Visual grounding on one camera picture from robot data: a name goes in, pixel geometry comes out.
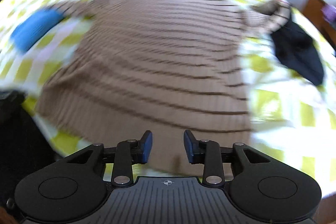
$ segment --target floral bedsheet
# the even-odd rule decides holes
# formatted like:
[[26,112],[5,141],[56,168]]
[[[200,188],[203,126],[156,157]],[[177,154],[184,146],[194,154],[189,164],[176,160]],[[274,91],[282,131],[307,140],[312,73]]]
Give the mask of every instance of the floral bedsheet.
[[[67,18],[51,29],[26,54],[16,51],[9,36],[14,28],[41,6],[62,0],[2,0],[0,2],[0,88],[18,89],[23,103],[51,146],[69,155],[89,143],[56,129],[41,118],[34,105],[48,78],[66,64],[82,35],[90,28],[87,18]],[[242,7],[265,0],[233,0]],[[293,9],[294,20],[314,39],[320,52],[325,80],[314,87],[283,67],[273,54],[270,37],[246,38],[241,45],[243,77],[249,83],[250,109],[255,133],[253,146],[314,177],[323,196],[336,191],[336,58],[316,28]],[[110,176],[112,166],[105,172]],[[135,165],[134,175],[162,175]]]

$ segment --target black cloth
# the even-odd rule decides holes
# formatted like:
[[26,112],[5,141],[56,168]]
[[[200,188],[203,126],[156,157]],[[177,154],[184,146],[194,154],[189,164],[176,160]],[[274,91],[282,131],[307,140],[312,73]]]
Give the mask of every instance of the black cloth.
[[55,152],[22,107],[0,124],[0,132],[0,206],[6,208],[19,181],[55,162]]
[[313,39],[292,20],[271,34],[275,56],[281,64],[295,70],[314,85],[323,82],[324,71]]

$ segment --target black object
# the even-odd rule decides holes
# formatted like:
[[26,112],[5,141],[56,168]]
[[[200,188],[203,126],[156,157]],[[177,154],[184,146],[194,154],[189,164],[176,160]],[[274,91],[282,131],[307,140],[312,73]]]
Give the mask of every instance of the black object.
[[55,152],[30,115],[21,106],[15,108],[0,123],[0,206],[20,219],[13,202],[16,185],[27,175],[55,162]]
[[25,100],[24,94],[12,90],[0,92],[0,124],[8,120]]
[[271,34],[275,56],[281,64],[295,70],[314,85],[323,82],[324,71],[313,39],[292,20]]
[[[138,177],[132,164],[147,162],[152,133],[117,147],[90,145],[24,178],[16,204],[33,223],[300,223],[313,224],[321,199],[308,175],[248,145],[220,147],[184,132],[191,164],[204,164],[197,177]],[[224,181],[223,162],[234,179]],[[111,182],[101,177],[114,163]]]

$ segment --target wooden furniture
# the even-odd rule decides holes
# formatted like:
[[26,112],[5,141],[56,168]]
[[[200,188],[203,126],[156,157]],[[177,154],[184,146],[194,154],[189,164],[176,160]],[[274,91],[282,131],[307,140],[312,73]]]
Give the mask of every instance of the wooden furniture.
[[18,224],[18,222],[3,207],[0,207],[0,224]]
[[302,13],[314,24],[330,45],[336,49],[336,30],[324,20],[322,13],[322,8],[325,4],[324,0],[308,0]]

